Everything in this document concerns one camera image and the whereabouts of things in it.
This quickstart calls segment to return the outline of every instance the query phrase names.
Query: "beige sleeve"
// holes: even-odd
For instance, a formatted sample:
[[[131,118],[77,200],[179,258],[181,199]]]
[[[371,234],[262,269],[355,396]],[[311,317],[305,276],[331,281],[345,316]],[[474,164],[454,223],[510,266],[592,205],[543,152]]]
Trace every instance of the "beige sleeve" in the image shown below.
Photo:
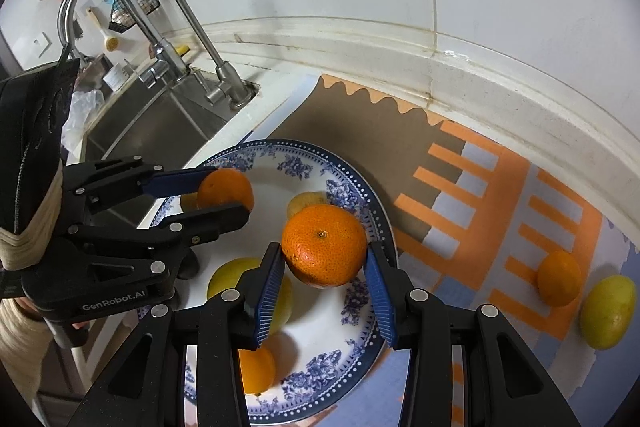
[[[47,325],[26,317],[13,299],[0,302],[0,360],[30,406],[51,338]]]

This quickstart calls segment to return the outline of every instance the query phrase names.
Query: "scalloped orange edge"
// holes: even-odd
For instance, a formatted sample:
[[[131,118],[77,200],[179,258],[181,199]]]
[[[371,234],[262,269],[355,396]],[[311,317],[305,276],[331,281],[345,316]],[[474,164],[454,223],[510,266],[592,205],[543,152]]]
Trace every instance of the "scalloped orange edge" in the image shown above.
[[[333,76],[331,74],[323,73],[320,75],[320,78],[324,82],[325,89],[329,89],[331,86],[333,86],[337,82],[343,83],[348,96],[351,96],[353,93],[355,93],[358,90],[366,89],[369,92],[369,99],[371,100],[371,103],[378,103],[383,98],[392,98],[396,100],[396,105],[398,106],[398,112],[400,114],[404,114],[407,111],[410,111],[414,108],[422,109],[426,113],[427,122],[430,125],[437,125],[440,122],[447,120],[447,118],[445,118],[444,116],[431,112],[427,109],[423,109],[418,105],[415,105],[415,103],[407,102],[406,100],[402,100],[401,98],[397,98],[395,96],[387,94],[386,92],[378,91],[377,89],[371,89],[370,87],[366,87],[361,84],[356,84],[355,82],[351,82],[350,80],[339,78],[338,76]]]

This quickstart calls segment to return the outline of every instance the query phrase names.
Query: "clear plastic bag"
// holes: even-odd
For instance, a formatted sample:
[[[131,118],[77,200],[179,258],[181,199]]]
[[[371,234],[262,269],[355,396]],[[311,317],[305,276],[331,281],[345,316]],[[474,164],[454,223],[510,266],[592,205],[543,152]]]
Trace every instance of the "clear plastic bag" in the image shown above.
[[[71,96],[69,118],[62,126],[62,145],[69,152],[82,143],[84,130],[104,105],[104,96],[98,89],[89,92],[75,91]]]

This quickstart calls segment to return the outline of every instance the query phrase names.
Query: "placemat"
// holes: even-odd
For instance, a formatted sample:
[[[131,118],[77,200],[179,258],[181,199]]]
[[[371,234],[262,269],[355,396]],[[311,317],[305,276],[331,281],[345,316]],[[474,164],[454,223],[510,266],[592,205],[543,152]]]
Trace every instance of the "placemat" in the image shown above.
[[[569,400],[583,427],[602,427],[640,374],[638,309],[623,340],[594,351],[576,315],[585,293],[552,309],[538,297],[539,263],[558,248],[584,274],[584,291],[612,273],[640,283],[635,245],[547,172],[460,124],[358,84],[323,75],[270,137],[304,140],[353,164],[394,226],[401,267],[447,304],[503,311]],[[463,418],[460,353],[453,423]],[[336,406],[298,427],[398,423],[408,352],[385,351]]]

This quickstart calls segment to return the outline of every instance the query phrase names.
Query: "white container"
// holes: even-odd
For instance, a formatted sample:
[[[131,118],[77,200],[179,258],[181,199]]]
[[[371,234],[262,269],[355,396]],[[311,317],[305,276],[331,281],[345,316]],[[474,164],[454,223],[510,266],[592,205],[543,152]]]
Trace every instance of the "white container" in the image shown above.
[[[129,75],[124,71],[121,64],[116,64],[107,74],[104,75],[104,81],[114,92],[119,90],[128,78]]]

